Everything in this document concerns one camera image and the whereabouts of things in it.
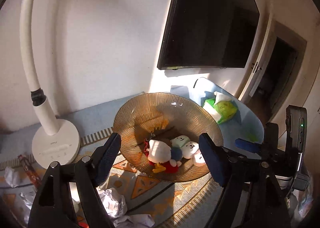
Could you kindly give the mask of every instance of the amber glass bowl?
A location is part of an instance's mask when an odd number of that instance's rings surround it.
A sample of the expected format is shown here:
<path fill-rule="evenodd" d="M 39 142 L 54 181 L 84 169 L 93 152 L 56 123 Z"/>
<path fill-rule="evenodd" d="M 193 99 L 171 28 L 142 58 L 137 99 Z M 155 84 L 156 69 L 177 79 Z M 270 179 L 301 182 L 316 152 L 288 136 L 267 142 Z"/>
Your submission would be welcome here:
<path fill-rule="evenodd" d="M 149 93 L 130 99 L 118 111 L 113 128 L 121 135 L 120 151 L 127 161 L 146 175 L 170 182 L 191 181 L 209 170 L 183 158 L 178 172 L 153 173 L 154 167 L 143 153 L 145 139 L 152 137 L 171 145 L 171 139 L 186 135 L 198 142 L 199 136 L 206 132 L 215 145 L 223 145 L 218 124 L 206 110 L 191 100 L 168 93 Z"/>

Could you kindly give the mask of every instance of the television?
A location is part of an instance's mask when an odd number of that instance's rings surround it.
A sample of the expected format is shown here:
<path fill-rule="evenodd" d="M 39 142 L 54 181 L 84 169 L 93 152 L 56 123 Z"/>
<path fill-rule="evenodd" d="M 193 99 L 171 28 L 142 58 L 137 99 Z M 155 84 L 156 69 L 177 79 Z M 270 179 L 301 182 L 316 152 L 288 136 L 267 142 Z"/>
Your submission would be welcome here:
<path fill-rule="evenodd" d="M 157 67 L 244 68 L 258 21 L 255 0 L 171 0 Z"/>

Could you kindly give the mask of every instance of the blue gripper pad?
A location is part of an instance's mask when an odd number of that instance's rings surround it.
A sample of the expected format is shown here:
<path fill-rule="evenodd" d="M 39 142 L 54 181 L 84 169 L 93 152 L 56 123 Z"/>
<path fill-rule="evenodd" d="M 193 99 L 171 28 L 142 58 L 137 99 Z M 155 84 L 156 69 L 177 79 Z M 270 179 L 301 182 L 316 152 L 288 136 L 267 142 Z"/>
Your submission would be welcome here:
<path fill-rule="evenodd" d="M 95 177 L 95 183 L 96 185 L 101 185 L 103 182 L 106 181 L 108 178 L 110 169 L 119 153 L 121 147 L 121 136 L 117 133 L 113 133 L 106 143 L 102 147 L 98 147 L 95 152 L 92 154 L 92 157 L 95 156 L 97 158 L 101 158 L 98 162 L 98 170 L 97 175 Z"/>
<path fill-rule="evenodd" d="M 260 144 L 258 143 L 252 143 L 243 139 L 236 139 L 235 145 L 239 149 L 243 149 L 252 153 L 260 152 Z"/>
<path fill-rule="evenodd" d="M 199 149 L 213 179 L 225 187 L 231 175 L 227 153 L 222 147 L 216 146 L 207 133 L 199 136 Z"/>

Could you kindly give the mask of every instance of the plush keychain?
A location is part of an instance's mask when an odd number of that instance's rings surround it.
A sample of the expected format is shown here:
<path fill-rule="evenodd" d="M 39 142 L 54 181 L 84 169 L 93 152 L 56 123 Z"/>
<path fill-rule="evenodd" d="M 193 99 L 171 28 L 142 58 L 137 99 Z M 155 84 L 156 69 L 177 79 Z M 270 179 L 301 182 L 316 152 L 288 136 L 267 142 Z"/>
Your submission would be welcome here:
<path fill-rule="evenodd" d="M 193 164 L 197 167 L 201 167 L 205 165 L 205 161 L 200 150 L 197 150 L 197 152 L 192 155 L 192 161 L 193 161 Z"/>
<path fill-rule="evenodd" d="M 194 141 L 189 141 L 183 147 L 182 150 L 182 156 L 186 159 L 191 159 L 192 155 L 197 152 L 199 149 L 199 144 Z"/>
<path fill-rule="evenodd" d="M 199 144 L 181 135 L 171 140 L 172 147 L 157 140 L 145 140 L 144 153 L 148 157 L 149 163 L 155 168 L 154 173 L 165 171 L 175 173 L 182 165 L 181 159 L 192 159 L 195 166 L 205 165 L 203 156 L 199 150 Z"/>

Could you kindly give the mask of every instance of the white plush toy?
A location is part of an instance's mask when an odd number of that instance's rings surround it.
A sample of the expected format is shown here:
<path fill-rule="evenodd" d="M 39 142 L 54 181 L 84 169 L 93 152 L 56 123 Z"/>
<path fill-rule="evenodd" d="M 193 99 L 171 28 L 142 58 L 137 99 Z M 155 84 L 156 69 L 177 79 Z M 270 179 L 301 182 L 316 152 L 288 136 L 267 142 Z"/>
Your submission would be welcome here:
<path fill-rule="evenodd" d="M 180 135 L 179 137 L 176 137 L 171 140 L 172 146 L 177 148 L 182 148 L 182 146 L 185 145 L 187 142 L 190 142 L 190 139 L 185 135 Z"/>
<path fill-rule="evenodd" d="M 191 159 L 192 155 L 199 149 L 199 144 L 194 141 L 189 141 L 182 148 L 182 156 L 186 159 Z"/>
<path fill-rule="evenodd" d="M 171 148 L 166 143 L 157 140 L 149 141 L 148 160 L 153 163 L 165 163 L 171 159 Z"/>
<path fill-rule="evenodd" d="M 192 161 L 193 161 L 193 164 L 197 167 L 201 167 L 205 165 L 205 161 L 200 150 L 197 150 L 197 152 L 192 155 Z"/>

